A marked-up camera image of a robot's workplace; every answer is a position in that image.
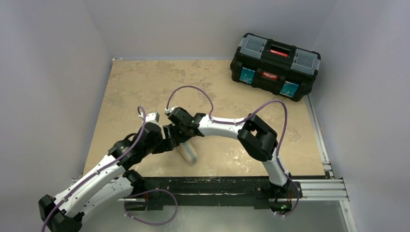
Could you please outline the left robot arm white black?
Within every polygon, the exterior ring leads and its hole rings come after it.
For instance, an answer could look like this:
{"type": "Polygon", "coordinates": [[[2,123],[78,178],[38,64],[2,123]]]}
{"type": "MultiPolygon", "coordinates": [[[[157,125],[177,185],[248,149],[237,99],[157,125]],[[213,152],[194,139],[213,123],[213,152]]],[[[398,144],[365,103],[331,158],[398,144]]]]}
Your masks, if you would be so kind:
{"type": "Polygon", "coordinates": [[[41,231],[78,232],[98,210],[131,195],[146,195],[141,175],[131,170],[147,155],[174,150],[184,133],[175,124],[144,122],[137,133],[114,143],[103,159],[72,186],[39,200],[41,231]]]}

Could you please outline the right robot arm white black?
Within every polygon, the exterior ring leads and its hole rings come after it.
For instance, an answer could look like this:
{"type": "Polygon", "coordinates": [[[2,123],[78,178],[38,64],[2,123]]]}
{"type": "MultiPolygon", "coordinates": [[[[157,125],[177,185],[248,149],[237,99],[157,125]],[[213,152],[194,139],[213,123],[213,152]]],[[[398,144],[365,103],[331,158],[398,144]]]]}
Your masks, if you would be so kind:
{"type": "Polygon", "coordinates": [[[189,139],[196,136],[232,138],[238,140],[253,159],[263,164],[276,194],[287,194],[290,191],[289,172],[278,157],[278,134],[257,115],[236,119],[212,118],[204,113],[192,116],[181,107],[167,109],[165,114],[171,124],[164,127],[164,131],[187,163],[197,161],[197,152],[189,139]]]}

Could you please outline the white glasses case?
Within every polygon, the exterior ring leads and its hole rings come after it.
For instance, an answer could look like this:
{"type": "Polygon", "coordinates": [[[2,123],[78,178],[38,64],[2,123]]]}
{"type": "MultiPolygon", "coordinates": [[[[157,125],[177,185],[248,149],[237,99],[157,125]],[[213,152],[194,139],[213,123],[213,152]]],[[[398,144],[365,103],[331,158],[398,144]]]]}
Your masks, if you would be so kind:
{"type": "Polygon", "coordinates": [[[176,149],[189,165],[197,161],[197,152],[189,141],[180,143],[176,149]]]}

